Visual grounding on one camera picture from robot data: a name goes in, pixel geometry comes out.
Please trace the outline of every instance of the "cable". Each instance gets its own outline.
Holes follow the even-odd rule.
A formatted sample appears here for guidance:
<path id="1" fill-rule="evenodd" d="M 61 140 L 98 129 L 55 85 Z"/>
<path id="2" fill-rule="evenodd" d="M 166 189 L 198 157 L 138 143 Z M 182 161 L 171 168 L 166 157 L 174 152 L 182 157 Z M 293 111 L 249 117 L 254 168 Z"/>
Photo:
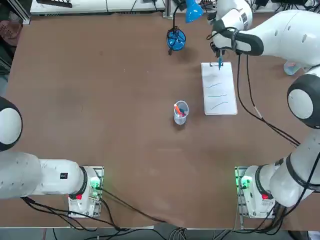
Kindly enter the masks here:
<path id="1" fill-rule="evenodd" d="M 106 240 L 110 240 L 110 239 L 112 239 L 112 238 L 116 237 L 118 234 L 120 234 L 120 232 L 119 232 L 119 231 L 118 231 L 116 234 L 114 234 L 114 235 L 112 235 L 112 236 L 108 237 Z"/>
<path id="2" fill-rule="evenodd" d="M 230 233 L 231 233 L 231 230 L 229 230 L 225 235 L 223 235 L 223 237 L 220 240 L 224 239 Z"/>
<path id="3" fill-rule="evenodd" d="M 277 12 L 282 7 L 283 3 L 284 3 L 284 1 L 282 0 L 280 3 L 280 6 L 274 12 Z"/>
<path id="4" fill-rule="evenodd" d="M 213 236 L 212 236 L 211 240 L 215 240 L 215 239 L 216 239 L 216 231 L 214 230 L 214 231 L 213 231 Z"/>
<path id="5" fill-rule="evenodd" d="M 34 201 L 33 199 L 29 198 L 29 197 L 22 197 L 22 199 L 30 206 L 31 204 L 33 205 L 36 205 L 36 206 L 39 206 L 39 207 L 42 207 L 42 208 L 45 208 L 45 209 L 48 209 L 49 211 L 52 210 L 52 211 L 58 211 L 58 212 L 63 212 L 63 213 L 67 213 L 68 215 L 69 214 L 76 214 L 76 215 L 80 215 L 80 216 L 84 216 L 86 218 L 89 218 L 89 219 L 92 219 L 92 220 L 95 220 L 95 221 L 98 221 L 98 222 L 101 222 L 101 223 L 105 223 L 105 224 L 109 224 L 113 227 L 115 227 L 111 222 L 108 222 L 108 221 L 105 221 L 105 220 L 101 220 L 101 219 L 98 219 L 98 218 L 95 218 L 95 217 L 92 217 L 92 216 L 88 216 L 86 214 L 83 214 L 83 213 L 80 213 L 80 212 L 76 212 L 76 211 L 70 211 L 70 210 L 63 210 L 63 209 L 57 209 L 57 208 L 54 208 L 54 207 L 51 207 L 51 206 L 47 206 L 47 205 L 43 205 L 43 204 L 40 204 L 40 203 L 37 203 L 36 201 Z"/>
<path id="6" fill-rule="evenodd" d="M 32 206 L 31 203 L 29 203 L 27 200 L 25 200 L 24 198 L 22 198 L 22 200 L 29 206 L 31 207 L 32 209 L 38 211 L 38 212 L 41 212 L 41 213 L 47 213 L 47 214 L 52 214 L 52 215 L 56 215 L 58 217 L 60 217 L 62 220 L 64 220 L 66 223 L 70 224 L 70 226 L 78 231 L 87 231 L 87 232 L 95 232 L 97 229 L 87 229 L 85 228 L 78 220 L 74 219 L 73 217 L 70 217 L 68 215 L 65 215 L 65 214 L 62 214 L 62 213 L 57 213 L 57 212 L 54 212 L 53 210 L 50 210 L 48 209 L 49 211 L 45 211 L 43 209 L 39 209 L 39 208 L 36 208 L 35 206 Z M 62 216 L 64 217 L 67 217 L 73 221 L 75 221 L 81 228 L 77 228 L 76 226 L 74 226 L 72 223 L 70 223 L 68 220 L 64 219 Z"/>
<path id="7" fill-rule="evenodd" d="M 176 229 L 173 229 L 169 235 L 169 239 L 168 240 L 175 240 L 175 236 L 177 234 L 176 239 L 179 240 L 180 238 L 182 238 L 182 240 L 187 240 L 186 237 L 186 228 L 183 227 L 178 227 Z"/>
<path id="8" fill-rule="evenodd" d="M 240 72 L 240 59 L 241 59 L 241 55 L 238 56 L 238 73 Z M 300 142 L 298 140 L 296 140 L 294 137 L 292 137 L 290 134 L 286 133 L 285 131 L 281 130 L 280 128 L 274 126 L 273 124 L 271 124 L 270 122 L 266 121 L 262 115 L 260 114 L 260 112 L 258 111 L 255 102 L 253 100 L 253 96 L 252 96 L 252 90 L 251 90 L 251 81 L 250 81 L 250 76 L 249 76 L 249 57 L 248 55 L 246 56 L 246 74 L 247 74 L 247 81 L 248 81 L 248 86 L 249 86 L 249 94 L 250 94 L 250 100 L 252 103 L 253 108 L 255 109 L 255 111 L 257 112 L 258 116 L 256 116 L 255 114 L 253 114 L 251 111 L 249 111 L 247 109 L 247 107 L 244 105 L 241 97 L 240 97 L 240 92 L 239 92 L 239 78 L 237 78 L 237 83 L 236 83 L 236 88 L 237 88 L 237 96 L 239 98 L 239 102 L 241 104 L 241 106 L 243 107 L 243 109 L 250 114 L 252 117 L 256 118 L 257 120 L 265 123 L 267 126 L 269 126 L 273 131 L 275 131 L 277 134 L 279 134 L 281 137 L 283 137 L 284 139 L 286 139 L 287 141 L 289 141 L 290 143 L 292 143 L 294 146 L 298 146 L 300 145 Z"/>
<path id="9" fill-rule="evenodd" d="M 268 219 L 269 215 L 272 213 L 272 211 L 275 209 L 275 206 L 271 208 L 271 210 L 267 213 L 266 217 L 263 219 L 263 221 L 253 230 L 248 230 L 248 231 L 233 231 L 238 234 L 252 234 L 255 233 L 259 228 L 265 223 L 265 221 Z"/>
<path id="10" fill-rule="evenodd" d="M 132 5 L 132 8 L 131 8 L 130 12 L 132 12 L 132 10 L 134 9 L 134 7 L 135 7 L 135 5 L 136 5 L 136 2 L 137 2 L 137 0 L 135 0 L 135 1 L 134 1 L 134 3 L 133 3 L 133 5 Z"/>
<path id="11" fill-rule="evenodd" d="M 206 13 L 206 14 L 208 14 L 208 11 L 207 11 L 207 5 L 206 5 L 206 4 L 204 4 L 204 0 L 201 0 L 201 1 L 200 1 L 199 5 L 201 5 L 201 4 L 204 6 L 205 13 Z"/>
<path id="12" fill-rule="evenodd" d="M 100 198 L 100 201 L 102 202 L 102 204 L 105 206 L 106 210 L 108 211 L 109 218 L 110 218 L 111 223 L 112 223 L 113 226 L 114 226 L 114 229 L 115 229 L 116 231 L 118 231 L 118 232 L 128 231 L 129 228 L 120 228 L 119 226 L 117 226 L 117 225 L 115 224 L 115 221 L 114 221 L 114 219 L 113 219 L 113 217 L 112 217 L 112 215 L 111 215 L 111 211 L 110 211 L 110 208 L 109 208 L 107 202 L 106 202 L 105 200 L 103 200 L 102 198 Z"/>
<path id="13" fill-rule="evenodd" d="M 234 27 L 234 26 L 227 26 L 226 28 L 222 29 L 221 31 L 215 32 L 213 35 L 212 35 L 212 34 L 209 34 L 209 35 L 206 37 L 206 39 L 207 39 L 207 40 L 210 40 L 210 39 L 214 38 L 216 35 L 221 34 L 221 33 L 223 33 L 224 31 L 226 31 L 226 30 L 228 30 L 228 29 L 238 30 L 238 29 L 237 29 L 236 27 Z"/>
<path id="14" fill-rule="evenodd" d="M 55 239 L 55 240 L 58 240 L 58 238 L 57 238 L 57 236 L 56 236 L 56 232 L 55 232 L 55 229 L 54 229 L 54 228 L 52 228 L 52 231 L 53 231 L 53 236 L 54 236 L 54 239 Z"/>
<path id="15" fill-rule="evenodd" d="M 158 12 L 158 8 L 157 8 L 157 6 L 156 6 L 156 0 L 152 0 L 152 2 L 153 2 L 153 5 L 154 5 L 154 8 L 155 8 L 155 11 Z"/>
<path id="16" fill-rule="evenodd" d="M 161 220 L 161 219 L 158 219 L 158 218 L 156 218 L 156 217 L 150 216 L 150 215 L 142 212 L 141 210 L 139 210 L 139 209 L 131 206 L 130 204 L 126 203 L 125 201 L 123 201 L 122 199 L 120 199 L 119 197 L 117 197 L 116 195 L 112 194 L 111 192 L 109 192 L 109 191 L 107 191 L 107 190 L 105 190 L 105 189 L 103 189 L 103 188 L 101 188 L 101 187 L 97 187 L 96 189 L 97 189 L 97 190 L 102 190 L 102 191 L 105 192 L 106 194 L 108 194 L 108 195 L 110 195 L 111 197 L 113 197 L 114 199 L 118 200 L 120 203 L 124 204 L 126 207 L 128 207 L 128 208 L 130 208 L 130 209 L 132 209 L 132 210 L 134 210 L 134 211 L 136 211 L 136 212 L 138 212 L 139 214 L 141 214 L 141 215 L 143 215 L 143 216 L 145 216 L 145 217 L 147 217 L 147 218 L 149 218 L 149 219 L 151 219 L 151 220 L 153 220 L 153 221 L 156 221 L 156 222 L 159 222 L 159 223 L 166 223 L 166 221 L 164 221 L 164 220 Z"/>
<path id="17" fill-rule="evenodd" d="M 223 231 L 221 231 L 217 236 L 215 236 L 215 238 L 213 238 L 212 240 L 217 240 L 218 238 L 220 238 L 220 236 L 223 234 L 223 233 L 225 233 L 227 230 L 223 230 Z"/>
<path id="18" fill-rule="evenodd" d="M 291 136 L 290 134 L 286 133 L 285 131 L 281 130 L 280 128 L 277 128 L 276 126 L 274 126 L 273 124 L 267 122 L 263 117 L 262 115 L 260 114 L 260 112 L 258 111 L 256 105 L 255 105 L 255 102 L 253 100 L 253 95 L 252 95 L 252 90 L 251 90 L 251 81 L 250 81 L 250 76 L 249 76 L 249 56 L 247 55 L 246 56 L 246 76 L 247 76 L 247 81 L 248 81 L 248 86 L 249 86 L 249 94 L 250 94 L 250 100 L 251 100 L 251 103 L 252 103 L 252 106 L 253 108 L 255 109 L 255 111 L 257 112 L 257 114 L 259 115 L 259 117 L 261 118 L 261 120 L 267 124 L 270 128 L 272 128 L 273 130 L 277 130 L 279 132 L 281 132 L 282 134 L 286 135 L 288 138 L 290 138 L 293 142 L 291 142 L 291 140 L 288 140 L 289 142 L 291 142 L 292 144 L 298 146 L 300 145 L 300 142 L 298 140 L 296 140 L 293 136 Z"/>
<path id="19" fill-rule="evenodd" d="M 308 180 L 306 181 L 306 184 L 305 184 L 305 186 L 304 186 L 304 188 L 303 188 L 303 191 L 302 191 L 302 193 L 301 193 L 301 196 L 299 197 L 299 199 L 298 199 L 298 201 L 296 202 L 296 204 L 295 204 L 283 217 L 286 217 L 286 216 L 288 216 L 290 213 L 292 213 L 293 210 L 295 210 L 295 209 L 297 208 L 297 206 L 300 204 L 302 198 L 304 197 L 304 195 L 305 195 L 305 193 L 306 193 L 306 191 L 307 191 L 307 189 L 308 189 L 308 187 L 309 187 L 309 185 L 310 185 L 311 179 L 312 179 L 312 177 L 313 177 L 313 175 L 314 175 L 314 172 L 315 172 L 316 167 L 317 167 L 317 165 L 318 165 L 319 159 L 320 159 L 320 152 L 319 152 L 318 155 L 316 156 L 316 159 L 315 159 L 314 164 L 313 164 L 313 166 L 312 166 L 312 169 L 311 169 L 309 178 L 308 178 Z"/>
<path id="20" fill-rule="evenodd" d="M 158 234 L 163 240 L 167 240 L 164 236 L 162 236 L 158 231 L 154 230 L 154 229 L 134 229 L 132 231 L 127 231 L 127 232 L 124 232 L 124 233 L 119 233 L 117 234 L 117 236 L 124 236 L 124 235 L 127 235 L 127 234 L 131 234 L 133 232 L 137 232 L 137 231 L 153 231 L 155 232 L 156 234 Z M 111 235 L 102 235 L 102 236 L 99 236 L 99 238 L 109 238 L 109 237 L 115 237 L 115 234 L 111 234 Z M 92 236 L 92 237 L 88 237 L 84 240 L 96 240 L 97 239 L 97 236 Z"/>

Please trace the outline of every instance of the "clear plastic cup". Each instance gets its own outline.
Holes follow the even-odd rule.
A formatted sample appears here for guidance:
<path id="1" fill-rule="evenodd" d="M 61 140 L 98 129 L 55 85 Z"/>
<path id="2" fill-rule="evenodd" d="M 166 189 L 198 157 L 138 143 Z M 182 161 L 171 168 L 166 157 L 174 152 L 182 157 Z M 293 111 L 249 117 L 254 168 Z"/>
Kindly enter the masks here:
<path id="1" fill-rule="evenodd" d="M 181 114 L 179 114 L 177 112 L 176 108 L 174 107 L 173 108 L 173 119 L 176 124 L 182 125 L 187 121 L 187 116 L 189 114 L 189 106 L 185 101 L 177 101 L 175 104 L 178 106 L 180 111 L 184 113 L 184 115 L 182 116 Z"/>
<path id="2" fill-rule="evenodd" d="M 283 65 L 284 72 L 289 76 L 294 75 L 300 68 L 301 65 L 299 63 L 290 61 L 286 61 L 286 63 Z"/>

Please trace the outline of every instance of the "blue line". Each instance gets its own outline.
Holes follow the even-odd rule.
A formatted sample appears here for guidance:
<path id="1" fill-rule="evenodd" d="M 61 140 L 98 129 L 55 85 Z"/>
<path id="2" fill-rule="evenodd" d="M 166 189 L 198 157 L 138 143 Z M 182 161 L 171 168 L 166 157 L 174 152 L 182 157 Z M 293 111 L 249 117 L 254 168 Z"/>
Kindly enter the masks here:
<path id="1" fill-rule="evenodd" d="M 210 110 L 218 107 L 218 106 L 221 105 L 221 104 L 227 104 L 227 103 L 228 103 L 227 101 L 220 102 L 219 104 L 217 104 L 217 105 L 215 105 L 214 107 L 210 108 Z"/>
<path id="2" fill-rule="evenodd" d="M 212 87 L 217 86 L 217 85 L 219 85 L 219 84 L 222 84 L 222 82 L 219 82 L 219 83 L 213 84 L 213 85 L 211 85 L 211 86 L 207 86 L 206 88 L 207 88 L 207 89 L 209 89 L 209 88 L 212 88 Z"/>
<path id="3" fill-rule="evenodd" d="M 227 96 L 227 94 L 224 94 L 224 95 L 218 95 L 218 96 L 208 96 L 208 98 L 223 97 L 223 96 Z"/>

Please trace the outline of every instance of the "blue lamp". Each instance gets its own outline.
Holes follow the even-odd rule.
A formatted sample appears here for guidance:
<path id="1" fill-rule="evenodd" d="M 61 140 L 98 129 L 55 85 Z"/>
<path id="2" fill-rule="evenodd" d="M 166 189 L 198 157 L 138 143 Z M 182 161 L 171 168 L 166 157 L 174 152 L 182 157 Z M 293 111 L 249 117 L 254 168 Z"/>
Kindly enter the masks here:
<path id="1" fill-rule="evenodd" d="M 194 20 L 197 20 L 204 14 L 203 9 L 199 4 L 196 3 L 196 0 L 186 0 L 186 13 L 185 13 L 185 22 L 191 23 Z"/>
<path id="2" fill-rule="evenodd" d="M 196 0 L 186 0 L 185 3 L 185 22 L 187 24 L 200 18 L 202 14 L 204 14 L 204 11 L 202 10 L 201 6 L 196 3 Z M 169 55 L 172 54 L 172 51 L 179 51 L 183 49 L 186 44 L 186 35 L 175 25 L 175 17 L 180 4 L 176 6 L 176 9 L 173 12 L 173 27 L 166 34 L 166 44 L 169 47 Z"/>

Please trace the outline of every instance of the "black cable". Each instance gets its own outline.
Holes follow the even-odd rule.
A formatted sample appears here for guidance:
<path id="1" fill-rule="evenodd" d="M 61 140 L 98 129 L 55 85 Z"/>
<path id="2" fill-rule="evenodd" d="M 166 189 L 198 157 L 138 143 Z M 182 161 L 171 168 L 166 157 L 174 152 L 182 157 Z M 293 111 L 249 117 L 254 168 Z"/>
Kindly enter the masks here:
<path id="1" fill-rule="evenodd" d="M 273 212 L 273 210 L 275 209 L 275 206 L 273 206 L 271 208 L 271 210 L 267 213 L 266 217 L 263 219 L 263 221 L 259 224 L 259 226 L 257 226 L 255 229 L 252 230 L 245 230 L 245 231 L 233 231 L 235 233 L 238 234 L 252 234 L 255 233 L 259 230 L 259 228 L 265 223 L 265 221 L 268 219 L 269 215 Z"/>
<path id="2" fill-rule="evenodd" d="M 253 100 L 253 95 L 252 95 L 252 89 L 251 89 L 251 81 L 250 81 L 250 75 L 249 75 L 249 56 L 247 55 L 246 56 L 246 76 L 247 76 L 247 81 L 248 81 L 248 86 L 249 86 L 249 95 L 250 95 L 250 100 L 251 100 L 251 103 L 252 103 L 252 106 L 254 107 L 254 109 L 256 109 L 256 111 L 258 111 L 256 105 L 255 105 L 255 102 Z M 274 130 L 277 134 L 279 134 L 281 137 L 285 138 L 286 140 L 288 140 L 289 142 L 291 142 L 293 145 L 295 146 L 298 146 L 300 145 L 300 142 L 298 140 L 296 140 L 293 136 L 291 136 L 290 134 L 288 134 L 287 132 L 281 130 L 280 128 L 274 126 L 273 124 L 271 124 L 270 122 L 266 121 L 262 116 L 261 117 L 258 117 L 256 115 L 254 115 L 253 113 L 249 112 L 248 109 L 244 106 L 244 104 L 242 103 L 241 101 L 241 98 L 240 98 L 240 94 L 239 94 L 239 88 L 237 88 L 237 91 L 238 91 L 238 98 L 239 98 L 239 101 L 242 105 L 242 107 L 244 108 L 244 110 L 246 112 L 248 112 L 250 115 L 252 115 L 253 117 L 255 117 L 256 119 L 264 122 L 265 124 L 267 124 L 272 130 Z"/>
<path id="3" fill-rule="evenodd" d="M 98 219 L 98 218 L 95 218 L 95 217 L 92 217 L 92 216 L 88 216 L 88 215 L 80 213 L 80 212 L 70 211 L 70 210 L 63 210 L 63 209 L 58 209 L 58 208 L 54 208 L 54 207 L 51 207 L 51 206 L 43 205 L 43 204 L 40 204 L 40 203 L 34 201 L 33 199 L 31 199 L 29 197 L 23 197 L 22 199 L 26 199 L 30 204 L 33 204 L 33 205 L 36 205 L 36 206 L 39 206 L 39 207 L 42 207 L 42 208 L 46 208 L 48 210 L 63 212 L 63 213 L 67 213 L 68 215 L 69 214 L 76 214 L 76 215 L 84 216 L 86 218 L 89 218 L 89 219 L 92 219 L 92 220 L 95 220 L 95 221 L 98 221 L 98 222 L 101 222 L 101 223 L 109 224 L 109 225 L 115 227 L 111 222 L 108 222 L 108 221 L 105 221 L 105 220 L 101 220 L 101 219 Z"/>
<path id="4" fill-rule="evenodd" d="M 205 9 L 205 13 L 208 14 L 208 11 L 207 11 L 207 4 L 204 4 L 204 0 L 201 0 L 200 4 L 199 5 L 203 5 L 204 6 L 204 9 Z"/>
<path id="5" fill-rule="evenodd" d="M 277 12 L 282 7 L 283 3 L 284 3 L 284 1 L 282 0 L 280 3 L 280 6 L 274 12 Z"/>
<path id="6" fill-rule="evenodd" d="M 294 139 L 292 136 L 290 136 L 288 133 L 286 133 L 285 131 L 279 129 L 278 127 L 274 126 L 273 124 L 267 122 L 263 117 L 259 117 L 259 116 L 256 116 L 255 114 L 253 114 L 251 111 L 249 111 L 247 109 L 247 107 L 245 106 L 245 104 L 243 103 L 241 97 L 240 97 L 240 91 L 239 91 L 239 74 L 240 74 L 240 60 L 241 60 L 241 55 L 238 55 L 238 70 L 237 70 L 237 80 L 236 80 L 236 89 L 237 89 L 237 96 L 238 96 L 238 99 L 239 99 L 239 102 L 241 104 L 241 106 L 243 107 L 243 109 L 248 113 L 250 114 L 252 117 L 254 117 L 255 119 L 265 123 L 267 126 L 269 126 L 273 131 L 275 131 L 277 134 L 279 134 L 280 136 L 282 136 L 284 139 L 288 140 L 290 143 L 292 143 L 293 145 L 295 146 L 298 146 L 300 143 Z M 250 98 L 251 98 L 251 102 L 253 104 L 253 107 L 255 107 L 255 103 L 253 101 L 253 98 L 252 98 L 252 92 L 251 92 L 251 84 L 250 84 L 250 77 L 249 77 L 249 67 L 248 67 L 248 63 L 247 63 L 247 77 L 248 77 L 248 85 L 249 85 L 249 93 L 250 93 Z"/>
<path id="7" fill-rule="evenodd" d="M 58 238 L 57 238 L 57 236 L 56 236 L 56 232 L 55 232 L 55 229 L 54 229 L 54 228 L 52 228 L 52 231 L 53 231 L 53 236 L 54 236 L 54 239 L 55 239 L 55 240 L 58 240 Z"/>
<path id="8" fill-rule="evenodd" d="M 112 214 L 111 214 L 111 211 L 110 211 L 110 208 L 109 208 L 107 202 L 106 202 L 105 200 L 103 200 L 102 198 L 100 198 L 100 200 L 101 200 L 102 204 L 105 206 L 106 210 L 108 211 L 109 218 L 110 218 L 111 223 L 112 223 L 113 226 L 114 226 L 114 229 L 115 229 L 116 231 L 118 231 L 118 232 L 128 231 L 128 230 L 129 230 L 128 228 L 123 228 L 123 229 L 122 229 L 121 227 L 119 227 L 119 226 L 117 226 L 117 225 L 115 224 L 114 218 L 112 217 Z"/>
<path id="9" fill-rule="evenodd" d="M 219 234 L 217 236 L 212 236 L 212 239 L 211 240 L 215 240 L 217 238 L 219 238 L 221 236 L 221 234 L 223 234 L 226 230 L 222 230 L 221 232 L 219 232 Z"/>
<path id="10" fill-rule="evenodd" d="M 234 29 L 234 30 L 238 30 L 236 27 L 234 26 L 227 26 L 226 28 L 222 29 L 221 31 L 217 31 L 214 34 L 209 34 L 206 39 L 210 40 L 212 38 L 214 38 L 216 35 L 223 33 L 224 31 L 228 30 L 228 29 Z"/>
<path id="11" fill-rule="evenodd" d="M 306 181 L 306 184 L 305 184 L 304 189 L 303 189 L 303 191 L 302 191 L 302 193 L 301 193 L 301 196 L 299 197 L 299 199 L 298 199 L 298 201 L 296 202 L 296 204 L 295 204 L 288 212 L 286 212 L 283 217 L 286 217 L 286 216 L 288 216 L 290 213 L 292 213 L 292 212 L 297 208 L 297 206 L 300 204 L 302 198 L 304 197 L 304 195 L 305 195 L 305 193 L 306 193 L 306 191 L 307 191 L 307 189 L 308 189 L 308 187 L 309 187 L 309 185 L 310 185 L 311 179 L 312 179 L 312 177 L 313 177 L 313 175 L 314 175 L 314 172 L 315 172 L 316 167 L 317 167 L 317 165 L 318 165 L 319 159 L 320 159 L 320 152 L 319 152 L 318 155 L 316 156 L 316 159 L 315 159 L 314 164 L 313 164 L 313 166 L 312 166 L 312 169 L 311 169 L 309 178 L 308 178 L 308 180 Z"/>
<path id="12" fill-rule="evenodd" d="M 134 1 L 134 3 L 133 3 L 133 5 L 132 5 L 132 8 L 131 8 L 130 12 L 132 12 L 132 10 L 134 9 L 134 7 L 135 7 L 135 5 L 136 5 L 136 2 L 137 2 L 137 0 L 135 0 L 135 1 Z"/>
<path id="13" fill-rule="evenodd" d="M 231 230 L 229 230 L 225 235 L 223 235 L 223 237 L 221 237 L 220 240 L 223 240 L 230 233 L 231 233 Z"/>
<path id="14" fill-rule="evenodd" d="M 155 10 L 158 12 L 158 8 L 156 6 L 156 0 L 152 0 Z"/>
<path id="15" fill-rule="evenodd" d="M 103 189 L 103 188 L 101 188 L 101 187 L 97 187 L 96 189 L 97 189 L 97 190 L 102 190 L 102 191 L 105 192 L 106 194 L 110 195 L 110 196 L 113 197 L 114 199 L 116 199 L 116 200 L 118 200 L 119 202 L 121 202 L 122 204 L 124 204 L 126 207 L 128 207 L 128 208 L 130 208 L 130 209 L 132 209 L 132 210 L 134 210 L 134 211 L 136 211 L 136 212 L 138 212 L 139 214 L 141 214 L 141 215 L 143 215 L 143 216 L 145 216 L 145 217 L 147 217 L 147 218 L 149 218 L 149 219 L 151 219 L 151 220 L 153 220 L 153 221 L 156 221 L 156 222 L 159 222 L 159 223 L 166 223 L 166 221 L 164 221 L 164 220 L 158 219 L 158 218 L 156 218 L 156 217 L 150 216 L 150 215 L 148 215 L 148 214 L 140 211 L 139 209 L 131 206 L 130 204 L 126 203 L 125 201 L 123 201 L 122 199 L 120 199 L 119 197 L 117 197 L 116 195 L 112 194 L 111 192 L 109 192 L 109 191 L 107 191 L 107 190 L 105 190 L 105 189 Z"/>
<path id="16" fill-rule="evenodd" d="M 137 231 L 153 231 L 155 232 L 156 234 L 158 234 L 163 240 L 167 240 L 164 236 L 162 236 L 158 231 L 154 230 L 154 229 L 134 229 L 132 231 L 127 231 L 127 232 L 124 232 L 124 233 L 119 233 L 117 234 L 117 236 L 124 236 L 124 235 L 127 235 L 127 234 L 131 234 L 133 232 L 137 232 Z M 111 234 L 111 235 L 102 235 L 102 236 L 99 236 L 99 238 L 109 238 L 109 237 L 115 237 L 115 234 Z M 84 240 L 96 240 L 97 239 L 97 236 L 92 236 L 92 237 L 88 237 Z"/>
<path id="17" fill-rule="evenodd" d="M 272 235 L 277 234 L 277 232 L 279 232 L 279 230 L 280 230 L 280 228 L 281 228 L 281 226 L 282 226 L 282 224 L 283 224 L 283 216 L 284 216 L 285 213 L 287 212 L 287 207 L 284 207 L 284 208 L 283 208 L 283 210 L 282 210 L 282 212 L 281 212 L 281 214 L 280 214 L 280 216 L 279 216 L 279 218 L 281 219 L 281 221 L 280 221 L 280 223 L 278 224 L 278 223 L 277 223 L 277 220 L 279 219 L 279 218 L 278 218 L 278 213 L 279 213 L 279 209 L 280 209 L 281 205 L 280 205 L 279 203 L 277 203 L 277 202 L 276 202 L 276 205 L 277 205 L 277 208 L 276 208 L 276 210 L 274 211 L 274 212 L 275 212 L 275 217 L 272 219 L 271 224 L 270 224 L 269 226 L 263 228 L 263 229 L 259 229 L 259 230 L 257 231 L 257 233 L 259 233 L 259 234 L 266 234 L 266 235 L 272 236 Z M 276 229 L 275 232 L 273 232 L 273 233 L 268 233 L 268 232 L 272 231 L 273 229 L 275 229 L 277 226 L 278 226 L 278 228 Z"/>
<path id="18" fill-rule="evenodd" d="M 110 239 L 112 239 L 112 238 L 116 237 L 119 233 L 120 233 L 120 232 L 118 231 L 116 234 L 114 234 L 114 235 L 112 235 L 112 236 L 108 237 L 106 240 L 110 240 Z"/>
<path id="19" fill-rule="evenodd" d="M 87 232 L 95 232 L 97 229 L 88 229 L 88 228 L 85 228 L 78 220 L 76 220 L 75 218 L 71 217 L 71 216 L 68 216 L 68 215 L 65 215 L 65 214 L 62 214 L 62 213 L 57 213 L 53 210 L 50 210 L 48 208 L 46 208 L 47 210 L 49 211 L 46 211 L 46 210 L 43 210 L 43 209 L 39 209 L 39 208 L 36 208 L 35 206 L 33 206 L 31 203 L 29 203 L 27 200 L 25 200 L 24 198 L 22 198 L 22 200 L 29 206 L 31 207 L 32 209 L 38 211 L 38 212 L 41 212 L 41 213 L 47 213 L 47 214 L 52 214 L 52 215 L 56 215 L 58 217 L 60 217 L 62 220 L 64 220 L 66 223 L 68 223 L 72 228 L 78 230 L 78 231 L 87 231 Z M 64 219 L 63 217 L 66 217 L 68 219 L 71 219 L 73 221 L 75 221 L 81 228 L 77 228 L 76 226 L 74 226 L 71 222 L 69 222 L 68 220 Z"/>

